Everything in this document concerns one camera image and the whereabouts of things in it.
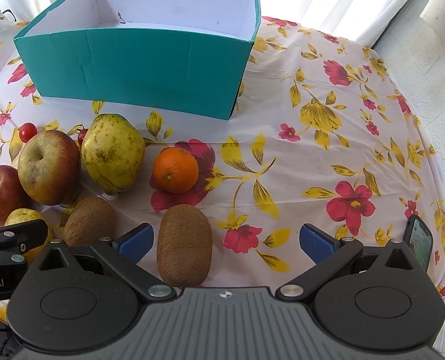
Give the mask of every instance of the brown kiwi fruit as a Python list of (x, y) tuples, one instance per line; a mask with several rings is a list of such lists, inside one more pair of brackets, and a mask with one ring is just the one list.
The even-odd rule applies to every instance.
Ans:
[(212, 257), (212, 230), (196, 207), (179, 204), (164, 214), (156, 259), (161, 279), (173, 287), (197, 286), (206, 280)]
[(64, 226), (63, 240), (69, 247), (87, 246), (95, 239), (113, 237), (114, 208), (104, 199), (89, 196), (74, 208)]

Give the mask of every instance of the white wall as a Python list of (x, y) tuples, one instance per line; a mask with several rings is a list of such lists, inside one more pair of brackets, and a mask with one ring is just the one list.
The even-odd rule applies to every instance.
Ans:
[[(445, 180), (445, 43), (419, 17), (428, 0), (409, 0), (375, 50), (438, 153)], [(445, 326), (436, 341), (445, 354)]]

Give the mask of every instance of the tomato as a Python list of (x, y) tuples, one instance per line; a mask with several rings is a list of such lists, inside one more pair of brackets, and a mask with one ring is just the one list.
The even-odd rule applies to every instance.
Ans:
[(24, 123), (19, 127), (19, 139), (24, 143), (27, 143), (37, 133), (38, 129), (33, 123)]
[(81, 130), (81, 132), (78, 134), (78, 142), (79, 142), (80, 146), (82, 146), (82, 141), (83, 141), (84, 137), (86, 136), (87, 132), (88, 132), (88, 129), (87, 128), (83, 128)]

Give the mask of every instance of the orange fruit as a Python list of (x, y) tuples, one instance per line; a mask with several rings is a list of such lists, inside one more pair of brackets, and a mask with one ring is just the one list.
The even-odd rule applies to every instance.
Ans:
[(189, 191), (199, 177), (199, 166), (185, 149), (170, 147), (161, 151), (152, 164), (152, 174), (159, 186), (170, 193)]

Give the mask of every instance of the cardboard box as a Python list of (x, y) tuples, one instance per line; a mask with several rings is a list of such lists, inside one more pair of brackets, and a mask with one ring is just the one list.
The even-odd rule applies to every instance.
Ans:
[(14, 38), (42, 96), (229, 119), (259, 0), (57, 0)]

